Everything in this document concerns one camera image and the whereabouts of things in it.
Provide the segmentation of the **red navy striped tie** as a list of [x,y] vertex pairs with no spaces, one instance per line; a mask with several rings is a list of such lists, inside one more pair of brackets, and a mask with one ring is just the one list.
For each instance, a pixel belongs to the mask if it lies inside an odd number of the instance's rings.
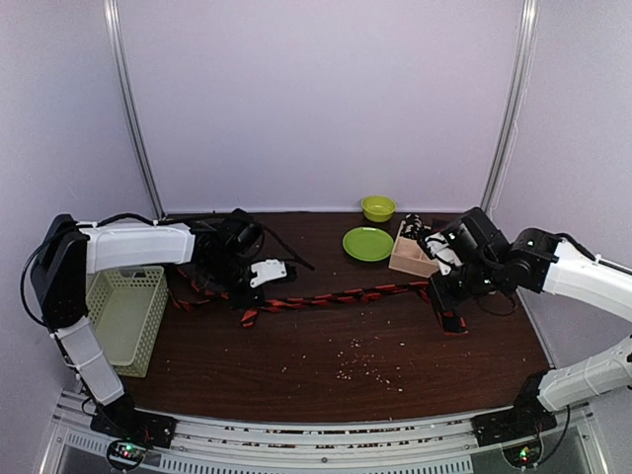
[[[194,312],[206,304],[215,301],[229,301],[226,291],[212,291],[197,284],[197,281],[184,270],[175,269],[175,273],[181,277],[198,296],[197,300],[185,300],[177,297],[172,289],[168,289],[168,295],[174,306],[180,310]],[[316,296],[282,297],[259,300],[247,303],[242,312],[240,324],[243,328],[252,328],[262,313],[278,314],[289,311],[311,310],[328,306],[344,306],[355,303],[370,304],[387,296],[415,293],[431,309],[439,326],[446,335],[456,336],[468,333],[465,320],[455,310],[439,310],[438,304],[430,295],[430,282],[428,280],[411,281],[407,283],[393,283],[366,288],[354,288],[345,291],[326,293]]]

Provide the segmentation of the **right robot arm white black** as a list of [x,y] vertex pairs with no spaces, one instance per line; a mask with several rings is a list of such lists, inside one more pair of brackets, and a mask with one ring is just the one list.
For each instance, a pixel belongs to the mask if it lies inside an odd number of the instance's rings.
[[[435,233],[423,232],[421,250],[438,261],[428,295],[435,313],[451,316],[462,303],[519,288],[581,301],[623,320],[631,318],[631,272],[591,253],[568,233],[522,230],[509,241],[480,207]],[[530,375],[506,417],[513,435],[528,435],[554,413],[631,383],[631,340],[572,365]]]

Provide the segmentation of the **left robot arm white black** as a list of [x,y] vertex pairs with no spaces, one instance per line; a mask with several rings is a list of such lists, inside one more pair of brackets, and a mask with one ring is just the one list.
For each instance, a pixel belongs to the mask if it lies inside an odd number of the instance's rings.
[[250,309],[262,300],[265,284],[287,275],[282,261],[249,257],[265,233],[265,226],[241,209],[161,220],[122,213],[99,222],[59,214],[27,257],[19,279],[21,292],[33,288],[39,309],[23,308],[57,342],[98,411],[104,412],[105,424],[119,437],[132,438],[141,431],[142,419],[89,322],[87,276],[191,265],[224,290],[233,306]]

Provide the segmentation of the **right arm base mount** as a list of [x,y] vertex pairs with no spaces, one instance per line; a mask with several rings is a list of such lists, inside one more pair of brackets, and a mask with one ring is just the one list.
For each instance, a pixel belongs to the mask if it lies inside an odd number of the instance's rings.
[[543,431],[556,428],[557,420],[554,414],[535,402],[477,415],[471,419],[471,424],[478,445],[483,447],[537,437]]

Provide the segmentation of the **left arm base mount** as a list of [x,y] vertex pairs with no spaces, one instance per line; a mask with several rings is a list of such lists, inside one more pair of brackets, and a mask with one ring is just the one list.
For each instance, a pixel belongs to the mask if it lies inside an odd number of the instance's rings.
[[129,393],[107,405],[97,403],[90,425],[100,434],[160,448],[171,446],[176,427],[177,420],[171,416],[137,409]]

